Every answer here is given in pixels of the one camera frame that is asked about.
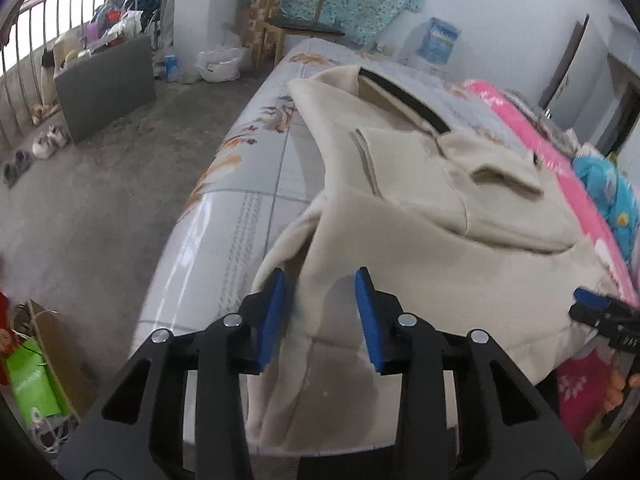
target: clothes pile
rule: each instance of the clothes pile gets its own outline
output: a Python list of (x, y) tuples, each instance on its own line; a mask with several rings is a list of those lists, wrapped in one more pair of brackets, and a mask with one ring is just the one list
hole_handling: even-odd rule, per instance
[[(573, 291), (617, 289), (555, 175), (358, 66), (289, 83), (325, 164), (324, 190), (280, 235), (254, 281), (295, 282), (278, 357), (248, 380), (248, 439), (284, 453), (391, 444), (400, 379), (377, 376), (353, 274), (436, 329), (482, 327), (533, 382), (584, 344)], [(456, 425), (447, 384), (447, 418)]]
[(159, 19), (162, 0), (108, 0), (98, 7), (91, 20), (95, 39), (103, 39), (113, 27), (132, 13), (139, 12), (140, 31), (146, 31), (149, 23)]

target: pink blanket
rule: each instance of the pink blanket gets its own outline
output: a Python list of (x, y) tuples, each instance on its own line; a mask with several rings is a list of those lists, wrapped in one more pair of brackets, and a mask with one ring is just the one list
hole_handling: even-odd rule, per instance
[[(620, 297), (629, 304), (637, 305), (638, 297), (613, 234), (575, 176), (569, 161), (548, 140), (543, 139), (518, 109), (489, 83), (470, 80), (465, 86), (478, 95), (522, 143), (556, 173), (558, 184), (578, 217), (582, 231), (589, 236), (598, 253), (609, 262), (609, 270), (618, 284)], [(579, 445), (586, 427), (602, 411), (608, 375), (608, 366), (600, 360), (595, 350), (584, 359), (569, 359), (558, 368), (560, 418)]]

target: plastic bag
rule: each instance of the plastic bag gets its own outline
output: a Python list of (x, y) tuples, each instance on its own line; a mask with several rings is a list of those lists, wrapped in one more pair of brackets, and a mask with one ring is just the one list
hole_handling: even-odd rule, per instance
[(224, 48), (237, 48), (242, 46), (240, 36), (232, 32), (231, 30), (223, 30), (222, 38), (222, 45)]
[(7, 360), (12, 390), (22, 418), (28, 426), (45, 416), (62, 413), (49, 382), (40, 346), (27, 339)]
[(240, 77), (240, 65), (247, 55), (246, 48), (219, 46), (210, 52), (201, 52), (196, 56), (196, 69), (209, 83), (233, 81)]

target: green shopping bag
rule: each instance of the green shopping bag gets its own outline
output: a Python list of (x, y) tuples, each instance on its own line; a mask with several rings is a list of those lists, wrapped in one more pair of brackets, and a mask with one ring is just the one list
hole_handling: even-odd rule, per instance
[(33, 426), (34, 413), (35, 418), (43, 418), (62, 412), (35, 339), (27, 339), (6, 359), (5, 364), (15, 401), (27, 426)]

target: concrete floor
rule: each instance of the concrete floor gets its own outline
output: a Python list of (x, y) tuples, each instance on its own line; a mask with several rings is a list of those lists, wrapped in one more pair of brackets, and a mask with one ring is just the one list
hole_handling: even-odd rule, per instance
[(98, 381), (126, 361), (174, 222), (267, 74), (157, 83), (155, 104), (37, 161), (11, 190), (0, 186), (2, 290), (59, 312)]

